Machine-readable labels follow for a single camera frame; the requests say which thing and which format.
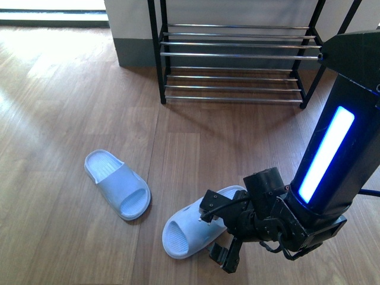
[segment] slipper strap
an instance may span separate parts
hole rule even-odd
[[[144,183],[125,163],[100,181],[97,186],[102,190],[104,197],[116,208],[119,208],[121,202],[135,191],[145,189]]]
[[[189,252],[203,248],[227,229],[221,218],[213,220],[210,225],[199,221],[200,203],[201,199],[193,203],[186,211],[179,212],[173,219],[186,237]]]

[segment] slipper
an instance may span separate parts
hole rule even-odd
[[[232,199],[238,190],[246,189],[241,186],[230,186],[219,190],[218,193]],[[162,233],[162,244],[170,257],[175,259],[190,257],[227,229],[222,218],[212,220],[210,225],[199,221],[202,199],[203,197],[178,211],[166,222]]]
[[[148,208],[151,194],[146,182],[108,151],[90,153],[84,169],[120,218],[134,220]]]

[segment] black cable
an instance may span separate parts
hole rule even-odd
[[[263,248],[265,248],[267,251],[272,252],[272,253],[274,253],[274,254],[277,254],[277,253],[279,253],[280,251],[283,250],[282,247],[281,247],[281,245],[279,245],[278,248],[271,248],[268,244],[266,244],[266,243],[263,242],[263,241],[259,242],[259,244],[260,244]]]
[[[380,197],[380,191],[376,190],[361,189],[358,194]]]
[[[250,200],[249,197],[246,197],[246,198],[240,198],[240,199],[236,199],[236,200],[232,200],[231,202],[229,202],[229,203],[227,203],[227,204],[225,204],[225,205],[222,205],[222,206],[216,207],[215,209],[213,209],[213,210],[207,212],[207,213],[204,215],[204,217],[206,217],[206,216],[210,216],[210,215],[213,215],[214,213],[216,213],[216,212],[218,212],[218,211],[220,211],[220,210],[222,210],[222,209],[224,209],[224,208],[227,208],[227,207],[229,207],[229,206],[235,205],[235,204],[240,203],[240,202],[249,201],[249,200]]]
[[[278,233],[278,236],[277,236],[278,243],[280,244],[280,248],[282,249],[285,258],[288,260],[292,260],[292,261],[312,252],[314,249],[319,248],[323,244],[322,242],[317,243],[316,245],[313,245],[310,248],[302,249],[301,251],[297,252],[296,254],[291,255],[290,251],[287,248],[285,248],[285,246],[283,244],[282,235],[283,235],[282,232]]]

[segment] gray baseboard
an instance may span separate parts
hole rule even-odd
[[[151,39],[113,39],[119,65],[122,67],[154,67],[153,41]],[[276,44],[295,44],[290,42],[275,42]],[[246,53],[252,54],[252,48],[248,47],[183,47],[171,46],[171,52],[194,53]],[[255,53],[261,55],[296,55],[297,49],[264,49],[257,48]],[[316,56],[318,49],[307,50],[305,55]],[[273,59],[236,59],[236,58],[196,58],[196,57],[171,57],[172,66],[201,66],[201,67],[235,67],[235,68],[291,68],[293,60]],[[300,69],[318,69],[316,61],[302,61]]]
[[[50,28],[109,28],[108,21],[2,20],[0,26]]]

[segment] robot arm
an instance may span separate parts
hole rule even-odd
[[[272,168],[244,178],[247,192],[232,200],[207,191],[201,219],[221,217],[233,235],[229,249],[215,243],[210,251],[226,272],[236,271],[244,242],[295,260],[343,227],[343,213],[380,165],[379,47],[380,31],[340,34],[323,45],[319,63],[339,75],[290,185]]]

